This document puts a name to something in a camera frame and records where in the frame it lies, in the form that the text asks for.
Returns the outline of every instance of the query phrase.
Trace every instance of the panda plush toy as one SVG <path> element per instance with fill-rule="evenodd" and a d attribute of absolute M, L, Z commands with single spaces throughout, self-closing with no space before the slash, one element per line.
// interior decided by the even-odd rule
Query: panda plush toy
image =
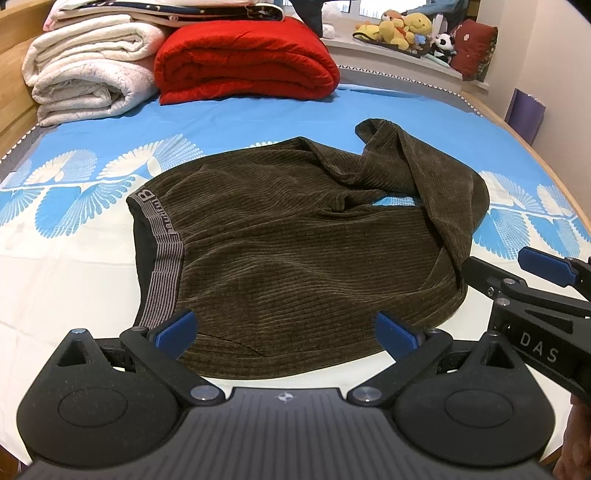
<path fill-rule="evenodd" d="M 447 33 L 440 33 L 431 45 L 431 55 L 450 64 L 456 52 L 456 40 Z"/>

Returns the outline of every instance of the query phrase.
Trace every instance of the wooden bed frame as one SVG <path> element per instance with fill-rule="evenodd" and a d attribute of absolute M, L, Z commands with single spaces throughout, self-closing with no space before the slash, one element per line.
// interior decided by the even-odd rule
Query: wooden bed frame
<path fill-rule="evenodd" d="M 0 11 L 0 65 L 4 72 L 0 82 L 2 86 L 0 88 L 0 158 L 37 123 L 37 104 L 31 98 L 31 89 L 23 81 L 21 66 L 29 45 L 33 39 L 43 33 L 43 22 L 53 2 L 54 0 L 29 0 L 16 7 Z M 587 230 L 591 232 L 589 218 L 548 164 L 480 100 L 468 93 L 462 95 L 482 115 L 506 129 L 523 145 L 562 190 Z M 543 463 L 552 462 L 559 454 L 560 451 L 557 450 L 544 459 Z M 3 470 L 3 465 L 0 465 L 0 472 Z"/>

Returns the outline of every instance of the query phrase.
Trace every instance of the wall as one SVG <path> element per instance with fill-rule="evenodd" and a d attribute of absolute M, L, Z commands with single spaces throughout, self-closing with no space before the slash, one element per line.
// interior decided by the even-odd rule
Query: wall
<path fill-rule="evenodd" d="M 565 41 L 548 32 L 565 25 Z M 591 215 L 591 24 L 566 0 L 538 0 L 517 88 L 546 106 L 533 147 Z"/>
<path fill-rule="evenodd" d="M 538 0 L 481 0 L 478 21 L 499 28 L 499 39 L 486 82 L 486 96 L 475 92 L 497 115 L 505 117 L 527 55 Z"/>

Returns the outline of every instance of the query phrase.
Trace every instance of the blue gripper pad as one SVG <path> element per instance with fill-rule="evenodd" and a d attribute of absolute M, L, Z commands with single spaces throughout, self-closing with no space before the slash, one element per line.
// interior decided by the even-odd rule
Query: blue gripper pad
<path fill-rule="evenodd" d="M 181 312 L 151 331 L 156 348 L 177 359 L 197 338 L 198 322 L 189 310 Z"/>
<path fill-rule="evenodd" d="M 375 318 L 375 338 L 392 358 L 399 360 L 416 350 L 424 342 L 424 335 L 417 329 L 392 320 L 379 312 Z"/>
<path fill-rule="evenodd" d="M 531 247 L 523 247 L 519 251 L 517 261 L 526 272 L 533 273 L 560 287 L 572 287 L 577 283 L 577 273 L 564 258 L 555 257 Z"/>

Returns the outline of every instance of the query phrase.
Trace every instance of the yellow plush toy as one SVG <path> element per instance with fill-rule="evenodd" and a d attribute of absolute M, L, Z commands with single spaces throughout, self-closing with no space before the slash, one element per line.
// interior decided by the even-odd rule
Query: yellow plush toy
<path fill-rule="evenodd" d="M 396 45 L 400 50 L 407 50 L 414 44 L 414 33 L 399 18 L 381 21 L 379 34 L 384 42 Z"/>
<path fill-rule="evenodd" d="M 372 40 L 380 40 L 379 26 L 372 25 L 368 21 L 363 24 L 355 25 L 355 33 L 357 32 L 367 35 Z"/>
<path fill-rule="evenodd" d="M 433 32 L 433 24 L 429 17 L 423 14 L 410 14 L 402 18 L 404 27 L 415 35 L 428 37 Z"/>

